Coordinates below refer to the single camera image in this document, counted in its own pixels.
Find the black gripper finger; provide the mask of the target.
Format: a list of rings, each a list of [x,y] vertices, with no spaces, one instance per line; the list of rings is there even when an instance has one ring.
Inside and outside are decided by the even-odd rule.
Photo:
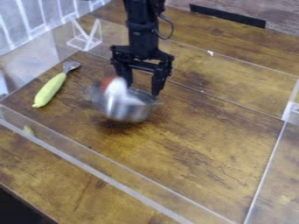
[[[152,96],[157,96],[160,91],[164,89],[164,83],[169,72],[167,70],[155,70],[152,77]]]
[[[133,83],[132,68],[123,63],[115,63],[113,66],[116,69],[116,74],[125,79],[127,86],[131,87]]]

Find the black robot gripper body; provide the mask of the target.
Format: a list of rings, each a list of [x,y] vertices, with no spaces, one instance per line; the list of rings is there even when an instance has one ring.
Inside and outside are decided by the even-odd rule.
[[[128,45],[112,45],[111,63],[127,64],[132,70],[137,69],[153,73],[167,70],[172,73],[173,56],[159,49],[157,23],[139,24],[127,22]]]

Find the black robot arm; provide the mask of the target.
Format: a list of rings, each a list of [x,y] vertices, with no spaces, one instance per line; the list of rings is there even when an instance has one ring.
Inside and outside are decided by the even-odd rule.
[[[165,0],[123,0],[123,2],[128,45],[109,47],[111,64],[128,86],[133,83],[133,69],[151,72],[152,96],[157,96],[173,68],[173,56],[159,49],[159,39],[169,38],[159,34],[159,18],[173,27],[172,21],[163,15]]]

